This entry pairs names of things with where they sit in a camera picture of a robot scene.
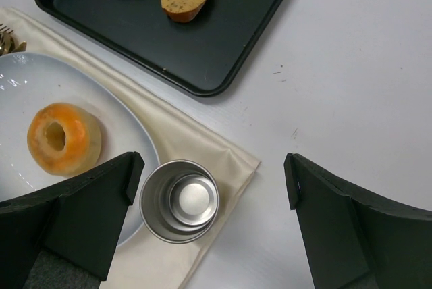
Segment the beige cloth placemat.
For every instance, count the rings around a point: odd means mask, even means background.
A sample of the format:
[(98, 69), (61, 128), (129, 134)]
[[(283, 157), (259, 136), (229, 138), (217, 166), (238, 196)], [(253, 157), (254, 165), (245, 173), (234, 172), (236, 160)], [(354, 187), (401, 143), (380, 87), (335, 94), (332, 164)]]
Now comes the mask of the beige cloth placemat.
[(101, 284), (102, 288), (184, 288), (250, 183), (259, 160), (29, 15), (3, 7), (1, 23), (28, 41), (28, 50), (64, 60), (119, 97), (149, 131), (162, 162), (188, 159), (215, 177), (221, 205), (207, 235), (174, 245), (142, 228), (117, 249), (107, 281)]

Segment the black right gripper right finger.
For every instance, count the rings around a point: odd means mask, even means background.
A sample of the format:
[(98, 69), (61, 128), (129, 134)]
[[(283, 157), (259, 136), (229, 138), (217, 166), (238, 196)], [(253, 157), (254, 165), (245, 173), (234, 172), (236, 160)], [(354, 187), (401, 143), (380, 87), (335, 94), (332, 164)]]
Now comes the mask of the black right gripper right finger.
[(430, 288), (431, 212), (375, 194), (299, 154), (284, 161), (315, 288)]

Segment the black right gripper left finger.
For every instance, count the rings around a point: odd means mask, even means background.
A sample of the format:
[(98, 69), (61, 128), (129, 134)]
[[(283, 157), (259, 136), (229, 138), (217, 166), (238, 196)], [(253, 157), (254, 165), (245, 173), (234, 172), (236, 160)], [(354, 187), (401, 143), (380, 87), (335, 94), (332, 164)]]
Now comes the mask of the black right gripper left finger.
[(1, 202), (2, 288), (98, 288), (144, 168), (137, 152)]

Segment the light blue oval plate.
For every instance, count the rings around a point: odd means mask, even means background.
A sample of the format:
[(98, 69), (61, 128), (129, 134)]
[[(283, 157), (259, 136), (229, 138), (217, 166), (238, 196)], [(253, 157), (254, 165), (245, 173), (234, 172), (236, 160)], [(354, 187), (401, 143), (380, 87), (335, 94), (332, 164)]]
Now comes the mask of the light blue oval plate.
[(70, 103), (95, 116), (103, 137), (99, 163), (136, 151), (144, 161), (139, 184), (159, 166), (147, 129), (110, 91), (81, 69), (39, 53), (1, 57), (1, 200), (28, 194), (63, 180), (45, 172), (27, 145), (29, 126), (52, 103)]

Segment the black baking tray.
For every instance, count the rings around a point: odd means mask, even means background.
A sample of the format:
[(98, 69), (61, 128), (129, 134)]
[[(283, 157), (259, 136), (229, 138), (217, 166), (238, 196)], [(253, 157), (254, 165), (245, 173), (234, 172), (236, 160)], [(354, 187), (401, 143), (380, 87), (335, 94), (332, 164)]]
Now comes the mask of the black baking tray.
[(35, 0), (44, 12), (199, 97), (225, 91), (283, 0), (207, 0), (176, 23), (160, 0)]

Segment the stainless steel cup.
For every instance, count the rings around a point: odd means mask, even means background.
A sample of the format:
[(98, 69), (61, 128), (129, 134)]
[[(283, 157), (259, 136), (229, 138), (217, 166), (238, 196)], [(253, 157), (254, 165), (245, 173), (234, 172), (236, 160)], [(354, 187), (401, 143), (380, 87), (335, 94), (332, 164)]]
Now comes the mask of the stainless steel cup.
[(189, 160), (160, 165), (140, 193), (145, 226), (171, 244), (186, 244), (204, 236), (216, 220), (219, 204), (219, 189), (212, 174)]

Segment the orange glazed donut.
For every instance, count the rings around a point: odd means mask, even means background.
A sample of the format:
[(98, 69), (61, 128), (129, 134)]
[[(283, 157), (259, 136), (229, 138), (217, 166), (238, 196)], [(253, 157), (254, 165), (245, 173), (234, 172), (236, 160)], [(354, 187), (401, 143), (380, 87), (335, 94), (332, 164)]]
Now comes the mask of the orange glazed donut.
[(72, 177), (92, 169), (101, 154), (98, 120), (69, 103), (52, 103), (34, 116), (27, 145), (36, 163), (48, 174)]

